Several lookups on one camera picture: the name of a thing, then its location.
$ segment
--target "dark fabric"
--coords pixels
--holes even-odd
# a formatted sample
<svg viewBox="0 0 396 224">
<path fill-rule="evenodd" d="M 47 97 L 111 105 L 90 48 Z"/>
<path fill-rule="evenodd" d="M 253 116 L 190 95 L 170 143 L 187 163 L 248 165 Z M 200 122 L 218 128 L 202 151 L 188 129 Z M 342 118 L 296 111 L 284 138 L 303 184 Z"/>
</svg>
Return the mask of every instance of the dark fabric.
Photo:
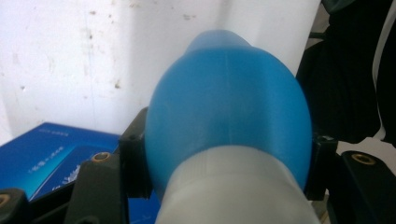
<svg viewBox="0 0 396 224">
<path fill-rule="evenodd" d="M 326 39 L 297 73 L 315 126 L 349 143 L 380 127 L 372 65 L 391 0 L 358 0 L 330 16 Z"/>
<path fill-rule="evenodd" d="M 390 31 L 379 65 L 377 101 L 387 135 L 384 141 L 396 147 L 396 23 Z"/>
</svg>

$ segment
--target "wall stain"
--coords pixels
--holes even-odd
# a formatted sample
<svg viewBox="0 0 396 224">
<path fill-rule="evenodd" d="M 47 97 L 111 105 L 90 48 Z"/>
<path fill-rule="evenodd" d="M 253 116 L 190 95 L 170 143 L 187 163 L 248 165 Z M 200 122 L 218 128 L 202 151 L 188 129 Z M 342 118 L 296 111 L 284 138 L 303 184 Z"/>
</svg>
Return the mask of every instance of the wall stain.
<svg viewBox="0 0 396 224">
<path fill-rule="evenodd" d="M 120 80 L 117 80 L 116 84 L 114 85 L 115 89 L 121 89 Z"/>
<path fill-rule="evenodd" d="M 195 15 L 187 15 L 187 14 L 183 14 L 183 18 L 185 21 L 189 21 L 191 19 L 195 19 L 197 16 Z"/>
<path fill-rule="evenodd" d="M 18 56 L 17 53 L 12 54 L 12 63 L 20 64 L 20 57 Z"/>
<path fill-rule="evenodd" d="M 129 7 L 135 7 L 135 8 L 138 8 L 138 7 L 140 7 L 140 4 L 137 4 L 137 3 L 132 3 L 131 5 L 129 5 Z"/>
</svg>

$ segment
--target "white plastic tube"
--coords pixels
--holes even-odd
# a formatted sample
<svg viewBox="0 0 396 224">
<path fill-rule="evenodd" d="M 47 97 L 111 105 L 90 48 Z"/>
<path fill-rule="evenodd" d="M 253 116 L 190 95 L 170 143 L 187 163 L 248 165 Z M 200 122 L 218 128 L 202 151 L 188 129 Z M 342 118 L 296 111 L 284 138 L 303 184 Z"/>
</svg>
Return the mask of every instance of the white plastic tube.
<svg viewBox="0 0 396 224">
<path fill-rule="evenodd" d="M 200 152 L 176 168 L 156 223 L 319 221 L 282 162 L 252 147 L 227 146 Z"/>
</svg>

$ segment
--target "blue plastic bulb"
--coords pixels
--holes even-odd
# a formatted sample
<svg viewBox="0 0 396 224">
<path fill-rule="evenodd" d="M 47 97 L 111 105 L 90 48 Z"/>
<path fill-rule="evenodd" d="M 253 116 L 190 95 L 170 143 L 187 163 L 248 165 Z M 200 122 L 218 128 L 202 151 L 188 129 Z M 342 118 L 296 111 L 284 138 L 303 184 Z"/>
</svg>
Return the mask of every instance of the blue plastic bulb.
<svg viewBox="0 0 396 224">
<path fill-rule="evenodd" d="M 288 68 L 228 31 L 199 35 L 160 80 L 148 107 L 146 153 L 159 197 L 174 170 L 211 147 L 255 147 L 304 188 L 311 123 Z"/>
</svg>

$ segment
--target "black plastic part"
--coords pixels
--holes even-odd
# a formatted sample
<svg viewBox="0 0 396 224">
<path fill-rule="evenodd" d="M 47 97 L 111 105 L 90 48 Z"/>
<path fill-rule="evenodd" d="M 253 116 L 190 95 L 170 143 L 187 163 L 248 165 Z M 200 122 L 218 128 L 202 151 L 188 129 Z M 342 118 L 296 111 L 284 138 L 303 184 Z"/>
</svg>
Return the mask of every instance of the black plastic part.
<svg viewBox="0 0 396 224">
<path fill-rule="evenodd" d="M 0 224 L 29 223 L 32 213 L 21 189 L 0 190 Z"/>
<path fill-rule="evenodd" d="M 311 164 L 304 194 L 308 200 L 322 201 L 333 172 L 338 141 L 317 133 L 312 140 Z"/>
<path fill-rule="evenodd" d="M 332 224 L 396 223 L 396 177 L 387 165 L 357 151 L 344 152 L 337 163 L 329 187 Z"/>
<path fill-rule="evenodd" d="M 349 6 L 356 0 L 322 0 L 322 4 L 329 14 L 333 14 Z"/>
<path fill-rule="evenodd" d="M 128 223 L 128 202 L 123 190 L 120 155 L 81 164 L 65 224 Z"/>
<path fill-rule="evenodd" d="M 124 186 L 130 198 L 148 199 L 152 192 L 144 139 L 147 113 L 147 108 L 142 109 L 119 140 Z"/>
<path fill-rule="evenodd" d="M 72 196 L 74 182 L 30 202 L 34 219 L 31 223 L 63 223 Z"/>
</svg>

